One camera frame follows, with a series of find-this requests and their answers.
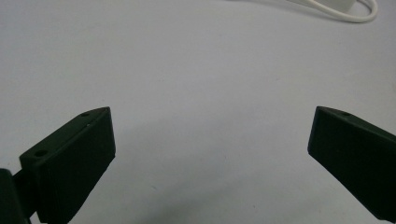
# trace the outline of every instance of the hole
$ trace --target hole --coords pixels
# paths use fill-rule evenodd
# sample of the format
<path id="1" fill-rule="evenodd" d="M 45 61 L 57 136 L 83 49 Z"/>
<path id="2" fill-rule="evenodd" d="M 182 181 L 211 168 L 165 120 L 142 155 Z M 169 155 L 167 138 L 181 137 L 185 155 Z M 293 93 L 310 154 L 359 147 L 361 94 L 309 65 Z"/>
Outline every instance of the hole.
<path id="1" fill-rule="evenodd" d="M 348 116 L 350 116 L 350 114 L 349 114 L 349 113 L 347 113 L 347 112 L 343 112 L 343 113 L 341 113 L 341 115 L 342 115 L 342 116 L 345 116 L 345 117 L 348 117 Z"/>
<path id="2" fill-rule="evenodd" d="M 35 156 L 37 156 L 37 157 L 42 157 L 42 156 L 46 155 L 47 153 L 48 153 L 47 150 L 39 150 L 39 151 L 37 151 L 37 152 L 35 153 Z"/>

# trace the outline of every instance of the white plug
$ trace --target white plug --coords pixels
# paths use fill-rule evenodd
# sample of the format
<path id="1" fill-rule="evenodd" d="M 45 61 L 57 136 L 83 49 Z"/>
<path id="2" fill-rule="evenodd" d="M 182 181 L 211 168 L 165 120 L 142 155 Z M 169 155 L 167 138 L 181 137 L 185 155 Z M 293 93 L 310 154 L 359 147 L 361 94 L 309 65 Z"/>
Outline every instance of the white plug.
<path id="1" fill-rule="evenodd" d="M 356 0 L 289 0 L 294 3 L 298 3 L 307 7 L 313 7 L 331 16 L 334 16 L 341 21 L 349 22 L 366 22 L 375 19 L 378 12 L 378 5 L 375 0 L 362 0 L 371 9 L 371 13 L 368 16 L 353 16 L 347 14 L 352 8 Z"/>

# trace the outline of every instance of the white wire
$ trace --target white wire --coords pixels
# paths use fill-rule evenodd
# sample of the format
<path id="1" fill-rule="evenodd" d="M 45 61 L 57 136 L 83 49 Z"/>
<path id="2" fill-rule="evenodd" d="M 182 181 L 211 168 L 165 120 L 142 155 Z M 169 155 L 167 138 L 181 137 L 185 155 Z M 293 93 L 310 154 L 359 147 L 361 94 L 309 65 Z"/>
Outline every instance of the white wire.
<path id="1" fill-rule="evenodd" d="M 352 16 L 350 14 L 346 14 L 340 11 L 337 11 L 331 7 L 326 7 L 323 4 L 315 1 L 315 0 L 303 0 L 303 2 L 307 3 L 309 6 L 316 8 L 326 14 L 334 16 L 341 21 L 349 21 L 349 22 L 367 22 L 375 19 L 376 14 L 378 13 L 378 5 L 375 0 L 365 0 L 368 7 L 371 9 L 371 13 L 368 16 Z"/>

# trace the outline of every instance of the white cable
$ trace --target white cable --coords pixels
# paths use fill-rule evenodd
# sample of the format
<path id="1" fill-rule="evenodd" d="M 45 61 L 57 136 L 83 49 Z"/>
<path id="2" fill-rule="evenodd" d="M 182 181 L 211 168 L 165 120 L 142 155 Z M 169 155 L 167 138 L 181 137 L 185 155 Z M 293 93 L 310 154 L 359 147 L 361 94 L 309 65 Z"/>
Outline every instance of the white cable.
<path id="1" fill-rule="evenodd" d="M 302 2 L 308 4 L 309 6 L 316 8 L 317 10 L 320 10 L 326 14 L 329 14 L 331 16 L 334 16 L 335 18 L 338 18 L 341 21 L 349 21 L 349 22 L 367 22 L 367 21 L 372 21 L 375 19 L 376 14 L 378 13 L 378 5 L 375 0 L 364 0 L 368 7 L 371 9 L 371 13 L 368 16 L 352 16 L 350 14 L 346 14 L 340 11 L 337 11 L 331 7 L 326 7 L 323 4 L 315 1 L 315 0 L 301 0 Z"/>

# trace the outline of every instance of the white surface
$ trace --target white surface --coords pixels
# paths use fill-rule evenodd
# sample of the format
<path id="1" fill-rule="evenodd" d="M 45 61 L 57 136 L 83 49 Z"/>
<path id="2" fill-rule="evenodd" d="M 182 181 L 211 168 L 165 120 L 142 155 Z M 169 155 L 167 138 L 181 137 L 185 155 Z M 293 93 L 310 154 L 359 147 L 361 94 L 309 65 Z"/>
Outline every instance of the white surface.
<path id="1" fill-rule="evenodd" d="M 117 158 L 72 223 L 380 223 L 306 152 L 317 105 L 396 133 L 378 4 L 355 25 L 275 0 L 2 1 L 0 166 L 109 105 Z"/>

